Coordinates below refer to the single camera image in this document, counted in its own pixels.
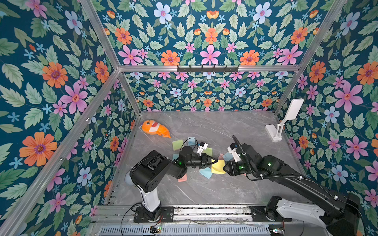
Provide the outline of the yellow memo pad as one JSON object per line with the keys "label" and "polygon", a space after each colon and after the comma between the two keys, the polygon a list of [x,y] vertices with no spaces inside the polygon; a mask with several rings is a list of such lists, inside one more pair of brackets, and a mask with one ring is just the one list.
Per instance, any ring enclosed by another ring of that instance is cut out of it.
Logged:
{"label": "yellow memo pad", "polygon": [[225,161],[218,160],[216,163],[211,165],[211,171],[213,174],[224,175],[226,174],[226,172],[223,170],[224,166],[225,166]]}

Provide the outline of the torn green memo page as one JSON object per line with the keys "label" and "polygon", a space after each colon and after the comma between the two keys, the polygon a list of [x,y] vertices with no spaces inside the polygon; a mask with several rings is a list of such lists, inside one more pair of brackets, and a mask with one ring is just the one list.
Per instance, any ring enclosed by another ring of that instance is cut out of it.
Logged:
{"label": "torn green memo page", "polygon": [[184,144],[183,140],[173,141],[172,142],[173,150],[180,150],[183,144]]}

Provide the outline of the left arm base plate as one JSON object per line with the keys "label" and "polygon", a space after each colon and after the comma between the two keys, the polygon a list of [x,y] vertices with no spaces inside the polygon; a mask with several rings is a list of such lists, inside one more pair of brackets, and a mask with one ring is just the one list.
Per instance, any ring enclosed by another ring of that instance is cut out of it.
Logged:
{"label": "left arm base plate", "polygon": [[174,207],[158,207],[150,212],[145,207],[139,206],[135,212],[134,223],[171,223],[174,217]]}

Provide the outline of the green memo pad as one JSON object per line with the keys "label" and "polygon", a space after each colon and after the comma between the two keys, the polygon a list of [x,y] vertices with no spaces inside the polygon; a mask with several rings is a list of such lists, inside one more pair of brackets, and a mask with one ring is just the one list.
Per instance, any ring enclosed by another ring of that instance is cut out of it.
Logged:
{"label": "green memo pad", "polygon": [[208,156],[212,157],[213,156],[213,150],[211,148],[206,148],[203,153],[207,154]]}

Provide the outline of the large blue memo pad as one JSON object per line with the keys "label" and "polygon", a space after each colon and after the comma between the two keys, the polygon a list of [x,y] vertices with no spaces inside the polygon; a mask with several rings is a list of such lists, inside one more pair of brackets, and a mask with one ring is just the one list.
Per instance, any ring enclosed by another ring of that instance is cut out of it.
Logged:
{"label": "large blue memo pad", "polygon": [[211,178],[211,176],[212,176],[212,169],[211,168],[209,168],[209,167],[206,167],[206,168],[204,168],[204,169],[200,169],[199,170],[199,173],[201,174],[201,175],[203,175],[204,177],[206,177],[207,179],[210,179]]}

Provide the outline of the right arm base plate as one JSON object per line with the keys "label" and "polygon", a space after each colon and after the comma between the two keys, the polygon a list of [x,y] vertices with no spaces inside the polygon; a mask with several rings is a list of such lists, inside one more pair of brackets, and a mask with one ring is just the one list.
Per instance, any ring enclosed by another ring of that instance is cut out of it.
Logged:
{"label": "right arm base plate", "polygon": [[284,218],[275,210],[267,210],[265,206],[249,206],[251,216],[255,222],[292,222],[292,218]]}

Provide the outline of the torn pink memo page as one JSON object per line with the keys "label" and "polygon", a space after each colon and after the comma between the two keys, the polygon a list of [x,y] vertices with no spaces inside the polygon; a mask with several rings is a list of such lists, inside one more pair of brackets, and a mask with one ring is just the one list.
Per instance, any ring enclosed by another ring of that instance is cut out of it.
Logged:
{"label": "torn pink memo page", "polygon": [[184,174],[182,178],[178,180],[179,183],[187,181],[187,174]]}

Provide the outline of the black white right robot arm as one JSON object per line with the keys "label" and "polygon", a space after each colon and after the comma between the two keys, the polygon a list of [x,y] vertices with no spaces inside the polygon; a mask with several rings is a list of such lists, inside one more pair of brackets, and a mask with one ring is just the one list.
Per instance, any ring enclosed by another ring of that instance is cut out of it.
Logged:
{"label": "black white right robot arm", "polygon": [[234,142],[228,151],[234,159],[223,167],[227,174],[245,175],[252,182],[276,182],[310,201],[304,204],[272,196],[265,207],[268,219],[301,220],[325,228],[330,236],[357,235],[362,220],[357,195],[344,195],[325,188],[301,175],[281,159],[272,155],[262,157],[251,145],[241,144],[235,136],[232,138]]}

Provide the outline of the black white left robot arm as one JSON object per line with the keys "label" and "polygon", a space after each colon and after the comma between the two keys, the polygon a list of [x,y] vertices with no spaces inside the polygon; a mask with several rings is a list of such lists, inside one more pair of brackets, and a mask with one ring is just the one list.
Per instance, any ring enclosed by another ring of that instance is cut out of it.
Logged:
{"label": "black white left robot arm", "polygon": [[190,146],[182,147],[174,160],[156,150],[151,151],[129,172],[132,183],[139,189],[142,197],[142,206],[137,209],[138,215],[150,222],[159,221],[163,217],[157,187],[166,175],[179,180],[187,174],[189,167],[202,170],[216,163],[217,159],[206,153],[195,152]]}

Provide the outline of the small blue memo pad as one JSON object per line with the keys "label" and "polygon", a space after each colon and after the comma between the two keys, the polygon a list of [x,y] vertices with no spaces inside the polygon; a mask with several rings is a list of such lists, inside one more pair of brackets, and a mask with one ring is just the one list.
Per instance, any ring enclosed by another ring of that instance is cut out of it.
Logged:
{"label": "small blue memo pad", "polygon": [[231,153],[227,152],[226,154],[223,155],[223,160],[228,162],[228,161],[234,160],[234,158]]}

